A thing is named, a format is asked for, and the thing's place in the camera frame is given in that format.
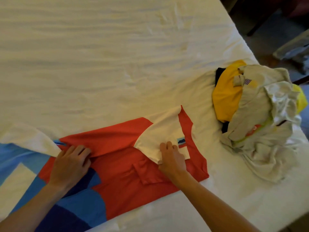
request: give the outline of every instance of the forearm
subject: forearm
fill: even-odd
[[[204,188],[190,174],[177,187],[186,195],[212,232],[258,232],[242,215]]]
[[[54,204],[65,195],[64,189],[46,185],[26,205],[0,223],[0,231],[34,231]]]

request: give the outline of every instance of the floor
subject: floor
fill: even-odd
[[[256,19],[249,16],[244,9],[240,9],[236,14],[231,16],[231,18],[259,63],[267,66],[269,66],[269,55],[307,29],[306,26],[283,17],[281,12],[278,11],[274,13],[253,36],[248,37],[246,34],[254,26]],[[284,67],[288,69],[292,81],[296,81],[305,76],[290,62],[280,62],[276,67]],[[309,84],[302,85],[302,89],[309,101]],[[309,138],[309,106],[307,106],[300,115],[302,117],[301,127],[307,138]],[[299,218],[280,232],[305,231],[309,231],[309,213]]]

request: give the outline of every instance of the bed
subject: bed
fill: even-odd
[[[0,0],[0,16],[1,123],[55,140],[183,105],[207,159],[207,189],[261,231],[309,210],[309,144],[299,128],[299,165],[279,184],[219,141],[214,71],[257,63],[219,0]],[[209,231],[176,192],[91,231],[189,230]]]

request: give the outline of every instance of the finger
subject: finger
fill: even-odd
[[[79,145],[72,153],[72,155],[78,156],[83,150],[85,149],[85,147],[83,145]]]
[[[162,142],[162,143],[160,144],[160,151],[161,151],[161,152],[166,151],[166,144],[165,144],[164,142]]]
[[[64,156],[65,153],[66,153],[65,151],[61,151],[61,152],[58,154],[57,158],[60,158],[60,157]]]
[[[170,142],[170,141],[168,141],[167,143],[166,143],[166,148],[169,150],[169,149],[172,149],[173,148],[173,144]]]
[[[70,155],[75,150],[75,146],[70,146],[66,151],[66,155]]]
[[[83,150],[82,153],[80,153],[79,158],[84,162],[90,153],[91,153],[91,150],[89,148],[86,148],[85,150]]]
[[[91,161],[89,159],[86,160],[86,163],[83,166],[83,169],[85,171],[85,174],[87,173],[88,169],[90,168]]]

